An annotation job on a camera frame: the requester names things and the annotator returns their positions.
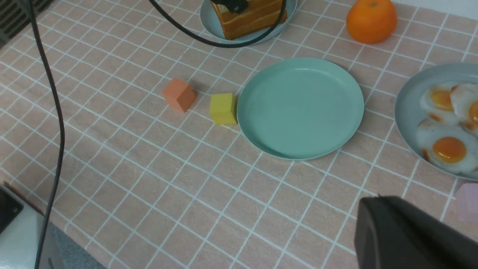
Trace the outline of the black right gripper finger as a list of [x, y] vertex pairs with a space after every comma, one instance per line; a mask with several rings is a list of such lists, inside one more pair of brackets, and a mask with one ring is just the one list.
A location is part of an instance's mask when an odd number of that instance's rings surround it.
[[476, 269], [471, 238], [397, 196], [362, 198], [354, 247], [360, 269]]

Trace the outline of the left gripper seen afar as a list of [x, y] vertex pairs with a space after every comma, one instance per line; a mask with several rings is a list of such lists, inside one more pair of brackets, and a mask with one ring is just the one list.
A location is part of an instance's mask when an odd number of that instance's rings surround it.
[[247, 0], [212, 0], [211, 3], [219, 14], [241, 13], [249, 7]]

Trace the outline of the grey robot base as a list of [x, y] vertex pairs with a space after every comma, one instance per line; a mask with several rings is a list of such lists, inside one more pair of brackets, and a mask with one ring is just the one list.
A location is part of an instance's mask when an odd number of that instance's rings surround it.
[[0, 267], [34, 269], [44, 216], [12, 189], [1, 184]]

